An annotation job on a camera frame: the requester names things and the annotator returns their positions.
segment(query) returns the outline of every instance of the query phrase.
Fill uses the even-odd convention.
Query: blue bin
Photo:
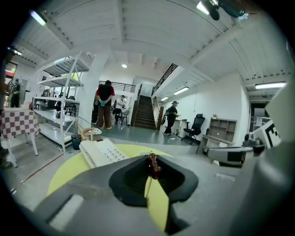
[[[74,150],[80,150],[81,135],[71,135]]]

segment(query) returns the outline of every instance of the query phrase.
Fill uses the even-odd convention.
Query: staircase
[[[153,106],[150,97],[140,96],[135,116],[135,126],[156,130]]]

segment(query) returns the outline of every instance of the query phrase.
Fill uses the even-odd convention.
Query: person in white shirt
[[[117,123],[118,120],[119,120],[119,114],[121,113],[121,111],[122,111],[122,106],[124,105],[124,98],[125,98],[125,96],[122,95],[121,97],[119,97],[119,98],[117,99],[117,104],[116,104],[116,107],[115,107],[115,113],[116,113],[116,115],[115,115],[115,120],[116,120],[116,123]]]

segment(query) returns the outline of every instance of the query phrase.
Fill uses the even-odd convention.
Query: red cable
[[[34,172],[33,174],[31,174],[28,178],[26,178],[25,181],[22,182],[22,184],[24,182],[26,182],[27,180],[29,180],[32,176],[34,176],[36,173],[38,173],[40,170],[42,170],[43,168],[45,168],[46,166],[48,166],[50,163],[54,162],[56,159],[60,158],[63,154],[61,154],[60,156],[58,156],[57,158],[53,159],[52,161],[50,161],[49,163],[47,163],[45,166],[43,166],[41,169],[37,170],[36,172]]]

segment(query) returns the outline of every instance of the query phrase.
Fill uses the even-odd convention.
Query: red and white checkered cloth
[[[36,136],[40,131],[33,111],[17,109],[2,111],[0,129],[5,139],[31,132]]]

